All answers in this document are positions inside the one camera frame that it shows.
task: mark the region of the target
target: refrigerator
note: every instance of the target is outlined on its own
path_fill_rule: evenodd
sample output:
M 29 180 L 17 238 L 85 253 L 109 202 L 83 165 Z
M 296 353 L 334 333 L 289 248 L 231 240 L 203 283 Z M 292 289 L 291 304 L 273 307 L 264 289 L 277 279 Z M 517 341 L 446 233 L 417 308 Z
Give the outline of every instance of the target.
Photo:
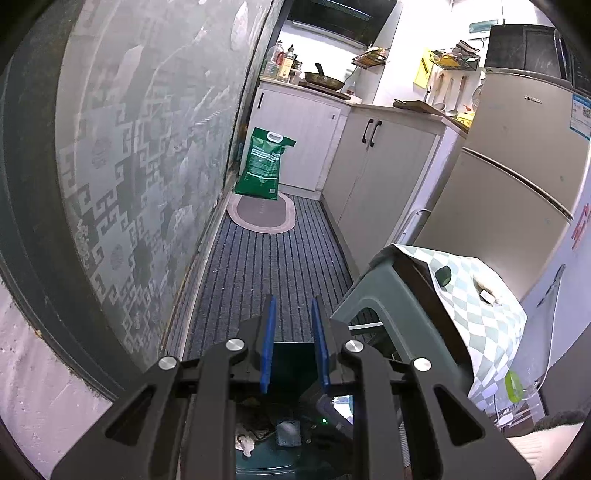
M 560 79 L 487 71 L 451 175 L 408 242 L 479 258 L 533 315 L 573 255 L 591 196 L 590 106 Z

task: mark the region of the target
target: green bag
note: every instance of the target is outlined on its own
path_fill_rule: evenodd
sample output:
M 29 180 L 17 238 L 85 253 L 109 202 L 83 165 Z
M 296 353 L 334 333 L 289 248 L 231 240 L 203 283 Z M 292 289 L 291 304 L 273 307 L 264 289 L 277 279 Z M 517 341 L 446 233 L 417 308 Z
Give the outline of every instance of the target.
M 295 140 L 255 128 L 246 158 L 246 167 L 234 192 L 269 200 L 277 200 L 279 164 L 286 147 L 293 147 Z

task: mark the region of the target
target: yellow cutting board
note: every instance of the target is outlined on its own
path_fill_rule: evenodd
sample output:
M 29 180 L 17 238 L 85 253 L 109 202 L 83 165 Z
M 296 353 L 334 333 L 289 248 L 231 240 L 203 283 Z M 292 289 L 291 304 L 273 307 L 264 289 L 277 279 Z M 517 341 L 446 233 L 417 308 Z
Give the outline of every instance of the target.
M 414 79 L 414 83 L 421 88 L 427 88 L 432 69 L 433 62 L 431 62 L 431 50 L 425 48 L 423 56 L 418 63 L 418 72 Z

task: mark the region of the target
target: striped carpet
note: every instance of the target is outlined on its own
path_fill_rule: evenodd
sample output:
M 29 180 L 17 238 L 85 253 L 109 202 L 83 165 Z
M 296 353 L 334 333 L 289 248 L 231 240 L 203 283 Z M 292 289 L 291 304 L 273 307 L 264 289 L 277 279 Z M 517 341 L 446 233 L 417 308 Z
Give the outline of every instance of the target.
M 322 295 L 331 314 L 351 286 L 320 202 L 290 198 L 296 224 L 289 232 L 251 232 L 224 217 L 193 312 L 188 358 L 235 335 L 241 320 L 260 314 L 268 293 L 278 302 L 275 341 L 311 342 L 312 298 Z M 371 321 L 362 312 L 352 323 Z

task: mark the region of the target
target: checkered cloth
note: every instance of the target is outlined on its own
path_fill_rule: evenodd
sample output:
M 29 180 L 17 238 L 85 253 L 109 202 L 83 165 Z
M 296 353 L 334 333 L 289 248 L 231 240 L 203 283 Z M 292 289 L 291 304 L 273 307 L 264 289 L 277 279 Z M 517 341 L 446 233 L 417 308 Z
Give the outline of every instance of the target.
M 481 260 L 408 245 L 396 247 L 428 265 L 437 295 L 472 359 L 475 380 L 468 397 L 484 410 L 496 393 L 496 382 L 506 376 L 515 358 L 527 315 L 499 275 Z M 445 265 L 450 267 L 452 279 L 440 287 L 435 272 Z M 501 303 L 491 305 L 483 301 L 474 277 L 494 284 L 494 293 Z

